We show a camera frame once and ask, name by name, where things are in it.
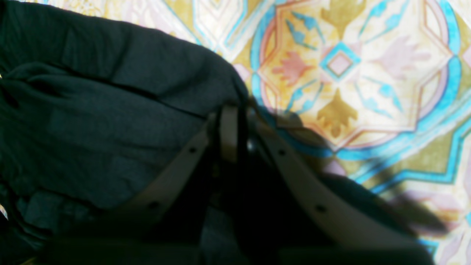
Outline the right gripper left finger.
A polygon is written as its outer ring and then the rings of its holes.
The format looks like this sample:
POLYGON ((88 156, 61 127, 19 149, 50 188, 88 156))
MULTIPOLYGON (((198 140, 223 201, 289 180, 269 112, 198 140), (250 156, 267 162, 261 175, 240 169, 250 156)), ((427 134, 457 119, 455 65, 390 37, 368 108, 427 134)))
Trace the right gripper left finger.
POLYGON ((41 265, 204 265, 208 208, 238 160, 239 109, 226 105, 140 193, 47 243, 41 265))

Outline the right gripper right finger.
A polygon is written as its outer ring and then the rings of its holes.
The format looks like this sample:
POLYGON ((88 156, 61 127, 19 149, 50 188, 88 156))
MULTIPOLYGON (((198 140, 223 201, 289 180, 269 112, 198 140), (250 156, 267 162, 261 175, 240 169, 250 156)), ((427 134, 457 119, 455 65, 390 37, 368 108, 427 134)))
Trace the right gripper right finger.
POLYGON ((238 110, 238 238, 260 265, 432 265, 408 223, 355 181, 314 170, 252 108, 238 110))

